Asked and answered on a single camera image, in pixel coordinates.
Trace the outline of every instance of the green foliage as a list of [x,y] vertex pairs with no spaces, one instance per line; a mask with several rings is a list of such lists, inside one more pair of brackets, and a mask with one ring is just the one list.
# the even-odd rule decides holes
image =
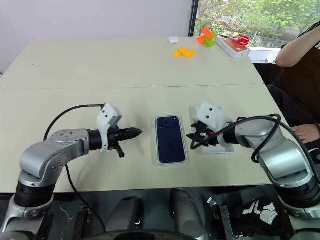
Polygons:
[[302,33],[319,20],[320,0],[200,0],[194,35],[209,27],[247,35],[252,47],[280,48],[296,38],[292,31]]

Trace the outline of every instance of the white table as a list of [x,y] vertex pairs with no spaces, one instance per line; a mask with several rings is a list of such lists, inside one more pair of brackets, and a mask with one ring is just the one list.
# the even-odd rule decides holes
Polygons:
[[[175,58],[181,47],[195,49]],[[166,39],[48,40],[35,42],[0,79],[0,193],[15,191],[19,158],[40,142],[50,122],[69,107],[108,102],[123,114],[120,128],[143,133],[121,142],[125,152],[93,151],[69,164],[79,191],[268,184],[251,162],[251,149],[203,156],[188,148],[189,163],[158,166],[155,117],[180,115],[191,132],[190,111],[202,101],[223,106],[234,120],[280,113],[249,58],[233,60],[219,46],[205,48],[195,38],[179,44]],[[96,129],[98,108],[74,110],[52,132]],[[71,192],[65,171],[55,192]]]

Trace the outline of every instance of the smartphone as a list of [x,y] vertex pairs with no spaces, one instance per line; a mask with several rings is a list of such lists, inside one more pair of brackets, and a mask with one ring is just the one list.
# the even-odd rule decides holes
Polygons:
[[187,155],[179,116],[159,116],[155,122],[158,163],[185,163]]

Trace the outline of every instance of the black shoe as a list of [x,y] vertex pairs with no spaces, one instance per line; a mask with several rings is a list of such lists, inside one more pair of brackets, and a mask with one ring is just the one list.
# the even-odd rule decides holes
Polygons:
[[267,197],[238,207],[230,220],[235,238],[254,237],[255,234],[275,237],[281,234],[281,217]]

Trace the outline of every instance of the person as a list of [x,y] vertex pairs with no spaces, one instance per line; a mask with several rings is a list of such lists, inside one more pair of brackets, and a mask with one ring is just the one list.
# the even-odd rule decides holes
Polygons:
[[267,88],[309,150],[320,148],[320,21],[281,48],[283,68]]

